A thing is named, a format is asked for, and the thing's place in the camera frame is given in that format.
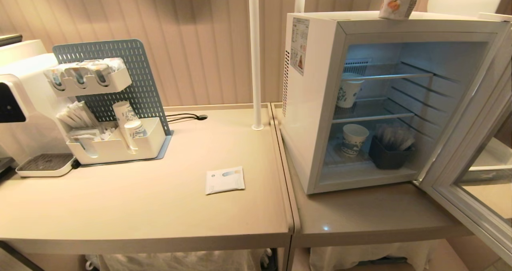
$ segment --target glass fridge door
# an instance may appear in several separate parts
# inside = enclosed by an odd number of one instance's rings
[[[512,265],[512,70],[502,60],[417,183]]]

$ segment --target beige wall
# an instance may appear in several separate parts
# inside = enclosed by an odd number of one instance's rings
[[[260,0],[262,100],[282,92],[285,17]],[[381,0],[306,0],[306,11],[378,9]],[[252,101],[247,0],[0,0],[0,35],[56,44],[139,38],[163,104]]]

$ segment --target warning label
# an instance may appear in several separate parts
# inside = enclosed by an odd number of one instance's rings
[[[306,49],[308,45],[309,20],[294,18],[291,29],[291,54],[292,65],[302,76],[306,65]]]

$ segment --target beige table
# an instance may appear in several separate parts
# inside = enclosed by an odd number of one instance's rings
[[[166,108],[206,114],[171,124],[161,160],[81,167],[0,183],[0,240],[24,253],[161,253],[280,247],[293,220],[270,105]],[[205,195],[206,171],[242,166],[246,189]]]
[[[296,249],[304,247],[410,242],[472,234],[411,183],[307,196],[280,136],[277,122],[282,116],[281,104],[272,107],[295,223],[289,262],[294,262]]]

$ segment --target drip tray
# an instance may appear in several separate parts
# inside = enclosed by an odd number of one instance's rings
[[[16,171],[22,177],[58,177],[72,169],[74,160],[71,153],[40,154],[25,161]]]

